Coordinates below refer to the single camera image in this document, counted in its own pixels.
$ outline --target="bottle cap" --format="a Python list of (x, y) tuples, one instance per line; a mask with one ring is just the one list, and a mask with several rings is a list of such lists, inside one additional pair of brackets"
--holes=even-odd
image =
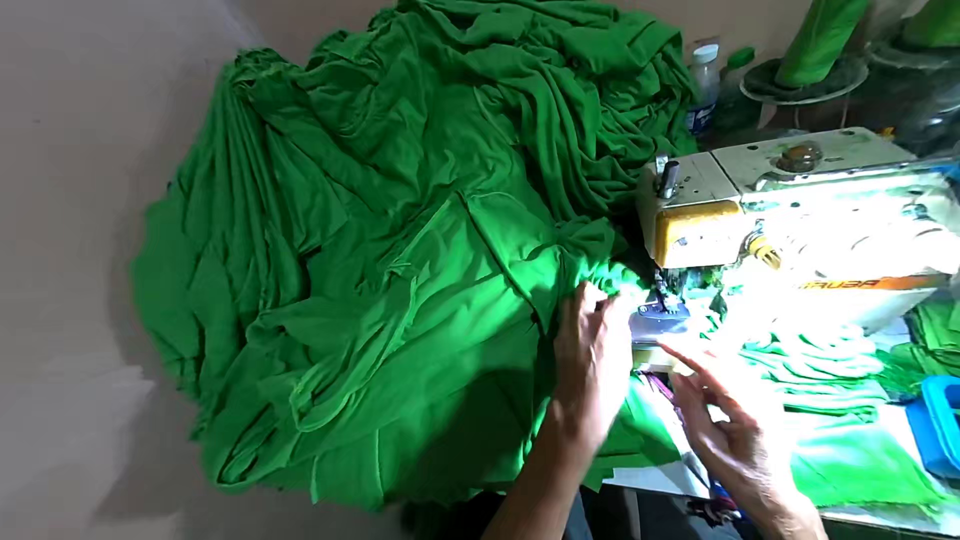
[(693, 63), (707, 63), (715, 61), (719, 52), (720, 45), (717, 45), (716, 43), (697, 47), (697, 49), (693, 51)]

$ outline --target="blue container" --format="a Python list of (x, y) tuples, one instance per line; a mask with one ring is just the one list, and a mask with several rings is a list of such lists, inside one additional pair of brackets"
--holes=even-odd
[(924, 468), (938, 477), (960, 479), (960, 378), (927, 377), (923, 394), (906, 407)]

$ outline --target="wall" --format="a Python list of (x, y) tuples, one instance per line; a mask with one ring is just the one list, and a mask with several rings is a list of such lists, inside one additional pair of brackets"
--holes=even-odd
[[(808, 0), (620, 0), (782, 52)], [(204, 118), (219, 67), (296, 61), (379, 0), (6, 0), (0, 7), (0, 530), (11, 539), (396, 536), (396, 512), (227, 496), (186, 441), (193, 407), (130, 304), (141, 215)]]

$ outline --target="industrial sewing machine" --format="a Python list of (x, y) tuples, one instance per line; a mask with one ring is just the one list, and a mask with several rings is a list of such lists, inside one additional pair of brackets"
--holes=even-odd
[(960, 269), (957, 164), (862, 128), (658, 158), (637, 194), (657, 287), (635, 349), (687, 331), (708, 285), (741, 329), (787, 314), (882, 328)]

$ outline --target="left hand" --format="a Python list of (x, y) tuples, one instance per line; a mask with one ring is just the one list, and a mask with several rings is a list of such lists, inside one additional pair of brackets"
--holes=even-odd
[(553, 342), (557, 389), (550, 413), (564, 435), (596, 452), (623, 405), (630, 387), (633, 352), (630, 315), (636, 300), (612, 298), (591, 282), (582, 282), (561, 308)]

